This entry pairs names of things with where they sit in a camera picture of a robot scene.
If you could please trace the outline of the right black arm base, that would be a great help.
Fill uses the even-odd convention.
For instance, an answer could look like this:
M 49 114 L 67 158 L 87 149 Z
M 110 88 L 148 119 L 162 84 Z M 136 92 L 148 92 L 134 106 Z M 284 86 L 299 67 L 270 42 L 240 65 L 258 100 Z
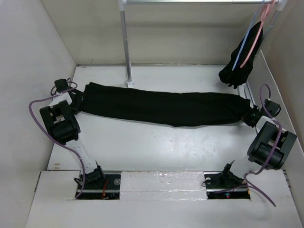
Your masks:
M 222 177 L 220 173 L 207 173 L 202 187 L 206 188 L 208 200 L 231 200 L 231 199 L 250 199 L 247 188 L 232 188 L 244 185 L 242 182 L 231 178 Z

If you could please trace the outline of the blue clothes hanger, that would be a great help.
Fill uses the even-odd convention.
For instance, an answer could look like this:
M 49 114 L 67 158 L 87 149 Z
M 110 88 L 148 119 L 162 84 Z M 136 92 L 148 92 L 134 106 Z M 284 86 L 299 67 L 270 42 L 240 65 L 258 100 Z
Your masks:
M 252 18 L 252 20 L 251 20 L 251 22 L 250 22 L 250 24 L 249 24 L 249 27 L 248 27 L 248 29 L 247 29 L 247 31 L 246 31 L 246 34 L 245 34 L 245 36 L 244 36 L 244 38 L 243 38 L 243 41 L 241 42 L 241 46 L 240 46 L 240 49 L 239 49 L 239 51 L 238 51 L 237 57 L 236 57 L 236 59 L 235 59 L 234 65 L 233 65 L 233 67 L 232 67 L 232 71 L 234 71 L 234 69 L 236 68 L 236 65 L 237 65 L 237 63 L 238 63 L 240 54 L 241 54 L 241 52 L 242 52 L 242 50 L 243 50 L 243 47 L 244 47 L 244 45 L 245 45 L 245 43 L 246 43 L 246 39 L 247 39 L 247 37 L 248 37 L 248 35 L 249 35 L 250 29 L 252 28 L 254 22 L 256 21 L 257 15 L 258 15 L 258 13 L 260 12 L 260 10 L 261 10 L 262 5 L 264 4 L 264 2 L 265 2 L 265 0 L 262 0 L 262 1 L 261 1 L 260 6 L 258 7 L 257 11 L 255 12 L 255 14 L 254 14 L 254 16 L 253 16 L 253 18 Z

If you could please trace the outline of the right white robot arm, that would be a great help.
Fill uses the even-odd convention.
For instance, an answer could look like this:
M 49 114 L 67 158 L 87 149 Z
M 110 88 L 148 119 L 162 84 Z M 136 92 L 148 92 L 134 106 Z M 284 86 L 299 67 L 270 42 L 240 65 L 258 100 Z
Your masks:
M 241 183 L 245 175 L 258 175 L 263 170 L 279 170 L 297 139 L 297 136 L 285 130 L 276 120 L 281 106 L 266 99 L 261 108 L 254 106 L 252 111 L 242 117 L 242 121 L 256 128 L 257 135 L 247 154 L 241 160 L 226 164 L 219 181 L 225 187 Z

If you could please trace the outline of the black trousers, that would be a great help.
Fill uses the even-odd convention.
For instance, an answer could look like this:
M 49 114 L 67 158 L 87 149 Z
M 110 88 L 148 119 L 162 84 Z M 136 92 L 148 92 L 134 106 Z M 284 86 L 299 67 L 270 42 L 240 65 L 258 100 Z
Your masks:
M 173 127 L 233 124 L 251 111 L 250 100 L 225 93 L 169 93 L 89 83 L 79 110 L 102 117 Z

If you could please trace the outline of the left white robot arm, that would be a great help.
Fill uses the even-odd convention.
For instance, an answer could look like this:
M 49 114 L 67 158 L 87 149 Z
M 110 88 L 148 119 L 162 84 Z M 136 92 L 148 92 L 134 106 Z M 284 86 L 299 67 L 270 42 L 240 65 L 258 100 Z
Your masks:
M 105 174 L 97 161 L 91 158 L 79 138 L 81 130 L 76 114 L 80 112 L 83 93 L 76 89 L 72 90 L 71 83 L 66 79 L 56 80 L 54 84 L 56 97 L 48 106 L 39 110 L 46 131 L 56 142 L 76 151 L 75 157 L 79 164 L 85 167 L 76 182 L 101 188 L 106 182 Z

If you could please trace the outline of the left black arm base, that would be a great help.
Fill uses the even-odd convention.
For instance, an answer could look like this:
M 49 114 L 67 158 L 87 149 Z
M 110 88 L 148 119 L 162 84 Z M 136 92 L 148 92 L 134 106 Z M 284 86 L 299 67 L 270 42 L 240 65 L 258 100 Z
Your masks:
M 80 200 L 117 200 L 120 198 L 121 172 L 106 171 L 105 180 L 86 183 L 79 197 Z

